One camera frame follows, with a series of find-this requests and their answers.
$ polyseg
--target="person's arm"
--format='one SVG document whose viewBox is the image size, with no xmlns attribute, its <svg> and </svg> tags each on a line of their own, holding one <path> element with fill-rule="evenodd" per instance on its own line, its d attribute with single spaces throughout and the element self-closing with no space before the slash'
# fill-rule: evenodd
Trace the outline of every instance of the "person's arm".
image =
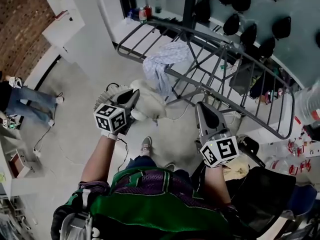
<svg viewBox="0 0 320 240">
<path fill-rule="evenodd" d="M 227 206 L 231 198 L 227 189 L 222 166 L 205 168 L 204 193 L 206 197 L 220 206 Z"/>
<path fill-rule="evenodd" d="M 84 167 L 81 176 L 82 182 L 107 181 L 115 144 L 116 141 L 114 139 L 104 135 L 101 136 L 93 154 Z"/>
</svg>

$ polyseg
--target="person sitting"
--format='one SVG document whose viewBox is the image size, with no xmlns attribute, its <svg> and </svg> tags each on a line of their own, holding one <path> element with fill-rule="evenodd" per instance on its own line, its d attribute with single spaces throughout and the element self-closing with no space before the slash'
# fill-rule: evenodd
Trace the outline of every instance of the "person sitting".
<svg viewBox="0 0 320 240">
<path fill-rule="evenodd" d="M 0 93 L 0 118 L 2 120 L 8 120 L 6 115 L 20 115 L 45 122 L 50 127 L 54 126 L 55 121 L 49 113 L 23 104 L 21 100 L 36 102 L 50 110 L 54 109 L 56 104 L 62 104 L 65 100 L 62 96 L 55 97 L 23 86 L 20 78 L 9 75 L 5 77 L 4 81 L 0 82 Z"/>
</svg>

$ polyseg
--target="white sneaker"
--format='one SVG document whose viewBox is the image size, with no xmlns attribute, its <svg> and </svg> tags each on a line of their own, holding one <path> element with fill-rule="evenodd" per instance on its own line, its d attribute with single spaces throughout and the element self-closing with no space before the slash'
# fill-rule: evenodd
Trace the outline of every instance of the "white sneaker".
<svg viewBox="0 0 320 240">
<path fill-rule="evenodd" d="M 64 103 L 64 101 L 65 101 L 65 98 L 62 97 L 62 96 L 55 98 L 55 103 L 56 103 L 56 104 L 59 104 L 59 105 L 60 105 L 60 104 Z"/>
<path fill-rule="evenodd" d="M 55 120 L 50 119 L 50 121 L 48 122 L 48 125 L 49 125 L 50 127 L 54 126 L 54 125 L 55 125 Z"/>
</svg>

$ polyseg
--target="white wall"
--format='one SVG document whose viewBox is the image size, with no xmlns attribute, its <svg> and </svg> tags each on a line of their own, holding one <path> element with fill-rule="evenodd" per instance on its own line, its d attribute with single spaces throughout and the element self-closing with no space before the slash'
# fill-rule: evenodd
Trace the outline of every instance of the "white wall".
<svg viewBox="0 0 320 240">
<path fill-rule="evenodd" d="M 74 0 L 85 26 L 64 46 L 94 82 L 105 79 L 119 56 L 102 19 L 97 0 Z"/>
<path fill-rule="evenodd" d="M 120 0 L 97 0 L 97 5 L 111 39 L 114 40 L 112 29 L 124 19 Z"/>
</svg>

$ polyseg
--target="blue jeans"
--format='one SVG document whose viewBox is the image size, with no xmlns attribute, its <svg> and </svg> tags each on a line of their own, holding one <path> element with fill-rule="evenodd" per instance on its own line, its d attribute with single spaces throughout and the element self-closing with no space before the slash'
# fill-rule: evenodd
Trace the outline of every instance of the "blue jeans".
<svg viewBox="0 0 320 240">
<path fill-rule="evenodd" d="M 128 165 L 126 166 L 126 169 L 132 169 L 136 167 L 157 167 L 156 163 L 152 160 L 150 156 L 147 155 L 139 155 L 137 156 L 134 160 L 130 158 L 130 161 Z M 186 172 L 185 170 L 179 169 L 174 172 L 175 175 L 178 175 L 180 178 L 183 178 L 186 180 L 188 183 L 191 184 L 191 179 L 189 176 L 189 173 Z"/>
<path fill-rule="evenodd" d="M 8 115 L 17 114 L 33 120 L 40 120 L 48 123 L 51 116 L 48 113 L 42 112 L 32 106 L 27 106 L 20 102 L 20 100 L 29 100 L 36 102 L 48 109 L 54 109 L 56 106 L 56 97 L 49 94 L 29 89 L 28 87 L 13 88 L 8 106 L 5 112 Z"/>
</svg>

